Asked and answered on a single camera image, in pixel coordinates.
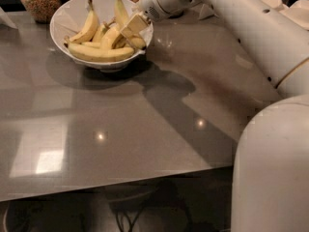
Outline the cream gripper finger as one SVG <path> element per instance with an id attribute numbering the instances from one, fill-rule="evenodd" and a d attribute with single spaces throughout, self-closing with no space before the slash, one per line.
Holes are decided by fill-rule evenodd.
<path id="1" fill-rule="evenodd" d="M 142 12 L 132 14 L 131 16 L 121 16 L 120 33 L 129 38 L 139 32 L 143 31 L 150 25 L 150 20 Z"/>

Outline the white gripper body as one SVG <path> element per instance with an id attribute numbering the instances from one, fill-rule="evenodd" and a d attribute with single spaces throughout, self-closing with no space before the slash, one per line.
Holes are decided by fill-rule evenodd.
<path id="1" fill-rule="evenodd" d="M 135 9 L 153 22 L 180 14 L 200 0 L 139 0 Z"/>

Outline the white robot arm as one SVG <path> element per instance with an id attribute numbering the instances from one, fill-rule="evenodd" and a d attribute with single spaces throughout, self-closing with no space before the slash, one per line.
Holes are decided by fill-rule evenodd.
<path id="1" fill-rule="evenodd" d="M 280 96 L 239 139 L 231 232 L 309 232 L 309 32 L 261 0 L 139 0 L 121 32 L 194 3 L 222 19 Z"/>

